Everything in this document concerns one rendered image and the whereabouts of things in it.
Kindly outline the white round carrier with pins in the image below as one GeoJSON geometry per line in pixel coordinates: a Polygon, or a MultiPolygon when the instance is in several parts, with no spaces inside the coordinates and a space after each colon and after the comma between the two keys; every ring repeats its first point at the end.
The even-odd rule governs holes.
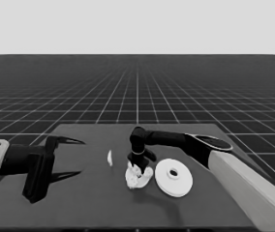
{"type": "MultiPolygon", "coordinates": [[[[137,171],[137,166],[135,165],[134,166],[134,170],[132,171],[137,171]]],[[[128,168],[126,169],[126,172],[125,172],[125,179],[127,180],[128,178],[131,178],[133,177],[132,175],[132,171],[129,170],[128,168]]],[[[140,179],[137,180],[137,186],[135,187],[135,189],[141,189],[141,188],[144,188],[148,182],[150,181],[151,178],[146,178],[144,176],[144,174],[142,175],[142,177],[140,179]]]]}

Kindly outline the large thick white disc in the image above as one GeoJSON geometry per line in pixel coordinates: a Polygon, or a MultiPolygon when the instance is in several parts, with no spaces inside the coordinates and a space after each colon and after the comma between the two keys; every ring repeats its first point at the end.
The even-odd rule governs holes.
{"type": "Polygon", "coordinates": [[[158,187],[172,197],[183,197],[193,187],[193,175],[190,169],[177,159],[162,159],[155,168],[155,180],[158,187]]]}

